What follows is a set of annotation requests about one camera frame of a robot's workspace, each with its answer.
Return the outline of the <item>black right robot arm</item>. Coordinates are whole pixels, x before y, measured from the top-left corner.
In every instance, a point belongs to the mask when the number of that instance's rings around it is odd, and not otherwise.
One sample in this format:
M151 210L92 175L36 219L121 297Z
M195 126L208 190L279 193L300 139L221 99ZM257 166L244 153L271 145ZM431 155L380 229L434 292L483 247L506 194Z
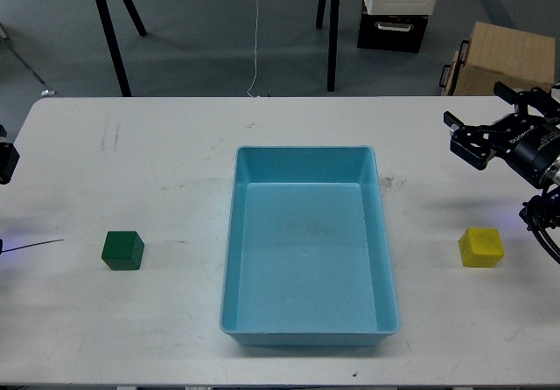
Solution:
M493 92L514 112L491 125L466 125L449 111L450 150L483 171L498 157L541 193L522 204L521 219L554 260L559 245L548 231L559 227L559 101L539 87L514 90L498 81Z

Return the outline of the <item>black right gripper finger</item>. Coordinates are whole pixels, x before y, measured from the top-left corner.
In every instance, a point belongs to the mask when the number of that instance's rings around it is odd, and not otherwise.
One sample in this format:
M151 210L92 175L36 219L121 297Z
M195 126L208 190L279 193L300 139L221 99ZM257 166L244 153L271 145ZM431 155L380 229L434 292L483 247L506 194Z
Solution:
M516 113L527 114L529 107L532 107L542 115L552 114L552 98L540 87L516 91L498 81L494 84L493 92L506 103L514 105Z
M494 157L493 137L496 130L488 125L465 125L450 111L444 112L443 120L451 130L450 151L478 171L483 171Z

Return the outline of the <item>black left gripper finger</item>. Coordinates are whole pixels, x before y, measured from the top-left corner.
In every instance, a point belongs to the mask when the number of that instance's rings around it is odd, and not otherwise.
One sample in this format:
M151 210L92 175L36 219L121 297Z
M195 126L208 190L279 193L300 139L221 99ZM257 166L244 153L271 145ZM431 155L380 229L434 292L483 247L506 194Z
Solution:
M19 160L19 153L13 143L8 143L7 132L3 125L0 126L0 183L7 185L13 176Z

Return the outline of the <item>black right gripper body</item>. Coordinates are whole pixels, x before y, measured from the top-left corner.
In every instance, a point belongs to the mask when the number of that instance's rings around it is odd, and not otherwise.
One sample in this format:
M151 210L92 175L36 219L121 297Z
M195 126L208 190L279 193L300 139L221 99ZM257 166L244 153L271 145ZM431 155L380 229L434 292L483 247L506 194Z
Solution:
M488 134L491 148L535 188L559 185L559 128L535 115L510 114Z

